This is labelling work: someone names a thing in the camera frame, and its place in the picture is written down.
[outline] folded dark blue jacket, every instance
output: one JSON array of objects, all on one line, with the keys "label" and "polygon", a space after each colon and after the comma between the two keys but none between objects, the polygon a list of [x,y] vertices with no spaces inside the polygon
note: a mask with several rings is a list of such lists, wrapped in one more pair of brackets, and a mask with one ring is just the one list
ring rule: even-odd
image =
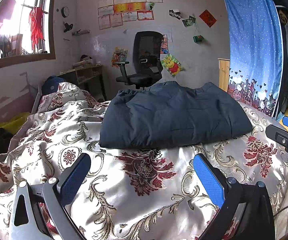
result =
[{"label": "folded dark blue jacket", "polygon": [[190,89],[168,81],[144,91],[120,90],[105,113],[99,144],[116,149],[170,148],[250,131],[243,108],[213,83]]}]

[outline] screw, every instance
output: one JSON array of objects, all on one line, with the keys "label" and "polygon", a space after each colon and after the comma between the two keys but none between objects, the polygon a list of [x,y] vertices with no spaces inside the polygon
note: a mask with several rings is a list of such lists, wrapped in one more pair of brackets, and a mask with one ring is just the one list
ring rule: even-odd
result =
[{"label": "screw", "polygon": [[56,182],[56,178],[54,178],[54,177],[48,179],[49,184],[53,184],[55,182]]},{"label": "screw", "polygon": [[259,185],[259,187],[265,187],[265,184],[264,184],[263,181],[259,181],[259,182],[257,183],[257,185]]},{"label": "screw", "polygon": [[26,186],[26,184],[27,184],[27,182],[25,181],[25,180],[23,180],[23,181],[21,181],[20,182],[20,187],[25,187]]},{"label": "screw", "polygon": [[227,181],[228,181],[229,184],[235,184],[236,183],[236,179],[233,178],[233,177],[227,178]]}]

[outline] wooden window frame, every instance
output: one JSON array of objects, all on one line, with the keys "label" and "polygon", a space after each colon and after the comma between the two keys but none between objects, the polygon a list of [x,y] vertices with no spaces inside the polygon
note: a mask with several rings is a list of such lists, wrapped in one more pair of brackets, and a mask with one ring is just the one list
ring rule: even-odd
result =
[{"label": "wooden window frame", "polygon": [[48,19],[50,53],[27,54],[27,55],[0,58],[0,68],[39,60],[56,59],[55,47],[54,47],[54,31],[53,31],[54,1],[55,0],[50,0],[49,19]]}]

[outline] floral pillow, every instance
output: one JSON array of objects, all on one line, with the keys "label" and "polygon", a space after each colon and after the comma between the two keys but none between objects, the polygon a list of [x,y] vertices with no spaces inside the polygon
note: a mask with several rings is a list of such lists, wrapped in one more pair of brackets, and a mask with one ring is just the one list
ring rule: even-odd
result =
[{"label": "floral pillow", "polygon": [[62,82],[56,93],[42,96],[41,102],[38,106],[38,113],[52,111],[60,106],[63,106],[68,101],[85,100],[89,108],[94,107],[98,102],[91,94],[85,90],[81,90],[78,86]]}]

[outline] bed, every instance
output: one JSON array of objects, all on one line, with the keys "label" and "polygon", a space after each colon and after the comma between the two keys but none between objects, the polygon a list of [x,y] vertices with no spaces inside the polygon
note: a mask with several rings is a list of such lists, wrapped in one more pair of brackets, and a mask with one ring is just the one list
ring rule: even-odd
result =
[{"label": "bed", "polygon": [[[8,239],[12,204],[19,183],[30,185],[57,177],[81,153],[91,169],[66,209],[87,239],[194,239],[217,211],[193,169],[196,154],[205,155],[226,177],[240,183],[262,180],[273,213],[283,206],[288,190],[288,156],[265,136],[276,121],[240,103],[253,130],[239,138],[212,144],[168,149],[118,150],[98,144],[109,101],[98,103],[77,86],[60,83],[43,96],[37,114],[13,137],[0,155],[0,238]],[[59,237],[48,212],[40,205],[49,231]],[[238,223],[238,211],[224,239]]]}]

